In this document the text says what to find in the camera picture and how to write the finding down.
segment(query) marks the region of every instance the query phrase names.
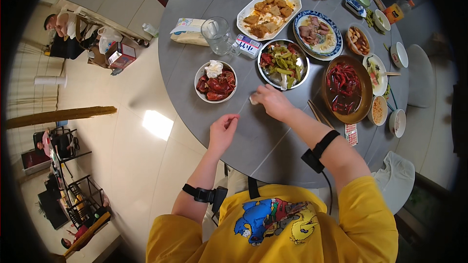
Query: empty glass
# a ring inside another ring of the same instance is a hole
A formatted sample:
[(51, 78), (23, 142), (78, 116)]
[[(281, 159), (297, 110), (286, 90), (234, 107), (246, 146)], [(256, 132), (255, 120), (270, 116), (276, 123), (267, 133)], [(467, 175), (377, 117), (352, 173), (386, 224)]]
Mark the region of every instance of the empty glass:
[(227, 21), (220, 17), (212, 17), (202, 24), (202, 36), (210, 45), (214, 54), (223, 56), (226, 54), (239, 55), (239, 44), (229, 36)]

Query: chopsticks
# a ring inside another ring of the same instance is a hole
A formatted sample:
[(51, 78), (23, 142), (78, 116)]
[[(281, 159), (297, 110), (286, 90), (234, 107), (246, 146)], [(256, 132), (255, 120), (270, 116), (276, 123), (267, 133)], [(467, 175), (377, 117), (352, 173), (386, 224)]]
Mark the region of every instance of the chopsticks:
[(327, 118), (324, 116), (324, 114), (322, 114), (322, 112), (320, 112), (320, 110), (317, 108), (317, 106), (311, 101), (311, 100), (308, 100), (307, 101), (307, 104), (309, 105), (310, 109), (312, 110), (312, 113), (314, 114), (315, 118), (317, 119), (317, 121), (319, 121), (320, 123), (322, 122), (319, 118), (319, 116), (317, 115), (317, 113), (315, 112), (314, 110), (314, 107), (317, 109), (317, 111), (320, 113), (320, 115), (322, 116), (322, 118), (325, 120), (325, 122), (328, 124), (328, 126), (335, 130), (335, 128), (333, 127), (333, 125), (331, 125), (331, 123), (327, 120)]

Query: hand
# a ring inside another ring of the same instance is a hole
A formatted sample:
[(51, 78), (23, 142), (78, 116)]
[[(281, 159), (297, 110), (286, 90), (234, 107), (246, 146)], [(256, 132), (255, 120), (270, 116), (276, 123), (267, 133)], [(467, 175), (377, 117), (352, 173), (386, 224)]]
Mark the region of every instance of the hand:
[(226, 114), (210, 126), (210, 145), (208, 146), (208, 150), (220, 156), (224, 154), (233, 141), (237, 121), (240, 117), (239, 114)]
[(260, 85), (251, 99), (263, 104), (266, 114), (281, 122), (286, 122), (289, 113), (295, 109), (286, 96), (272, 85)]

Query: round dining table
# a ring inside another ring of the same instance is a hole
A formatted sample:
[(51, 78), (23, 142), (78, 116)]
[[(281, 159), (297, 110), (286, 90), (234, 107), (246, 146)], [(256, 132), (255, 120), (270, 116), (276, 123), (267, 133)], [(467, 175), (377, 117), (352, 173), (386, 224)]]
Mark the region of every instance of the round dining table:
[[(265, 81), (260, 76), (256, 59), (244, 55), (218, 56), (209, 47), (193, 44), (181, 44), (171, 40), (170, 31), (176, 26), (179, 18), (208, 19), (219, 16), (228, 21), (233, 38), (240, 34), (236, 26), (237, 14), (252, 0), (169, 0), (162, 15), (159, 28), (159, 63), (167, 93), (174, 108), (188, 129), (205, 146), (209, 144), (210, 125), (220, 116), (227, 113), (240, 114), (233, 142), (221, 160), (226, 164), (269, 184), (290, 184), (305, 188), (327, 186), (323, 175), (316, 173), (301, 156), (308, 146), (286, 124), (266, 114), (264, 107), (252, 105), (249, 96)], [(301, 0), (301, 10), (315, 10), (328, 16), (346, 34), (351, 23), (367, 26), (363, 18), (352, 14), (344, 5), (344, 0)], [(371, 1), (370, 9), (377, 9)], [(293, 34), (293, 20), (290, 21), (276, 38), (287, 38), (296, 41)], [(407, 68), (397, 68), (390, 59), (384, 44), (390, 48), (396, 42), (402, 42), (396, 25), (385, 35), (377, 33), (373, 27), (368, 29), (374, 42), (374, 53), (378, 55), (387, 71), (401, 72), (401, 76), (389, 77), (389, 84), (397, 104), (390, 97), (388, 102), (393, 108), (406, 110), (409, 90)], [(347, 54), (362, 61), (362, 56), (354, 54), (346, 47), (342, 55)], [(223, 103), (208, 103), (196, 93), (195, 74), (198, 69), (210, 60), (229, 63), (237, 74), (237, 90), (232, 97)], [(314, 118), (307, 105), (313, 100), (319, 110), (325, 114), (335, 129), (344, 136), (344, 124), (333, 117), (320, 94), (321, 76), (329, 61), (319, 61), (309, 57), (310, 72), (307, 80), (300, 86), (284, 91), (290, 102)], [(388, 118), (383, 126), (375, 126), (364, 118), (357, 124), (358, 143), (354, 148), (364, 158), (371, 171), (383, 167), (383, 159), (389, 146), (396, 137), (389, 131)]]

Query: white cloth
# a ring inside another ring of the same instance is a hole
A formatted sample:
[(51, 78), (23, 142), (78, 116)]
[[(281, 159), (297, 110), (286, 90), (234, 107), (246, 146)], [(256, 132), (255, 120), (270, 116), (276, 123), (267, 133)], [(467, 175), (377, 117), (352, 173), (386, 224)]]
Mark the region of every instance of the white cloth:
[[(62, 14), (68, 14), (68, 20), (66, 24), (67, 28), (67, 35), (71, 38), (74, 39), (76, 37), (76, 14), (72, 12), (68, 12), (66, 10), (61, 11), (57, 17), (61, 16)], [(86, 28), (86, 23), (85, 22), (80, 22), (79, 25), (79, 32), (83, 32), (83, 30)]]
[(397, 213), (408, 200), (414, 185), (415, 170), (411, 161), (389, 151), (383, 160), (385, 167), (371, 173), (382, 191), (390, 211)]

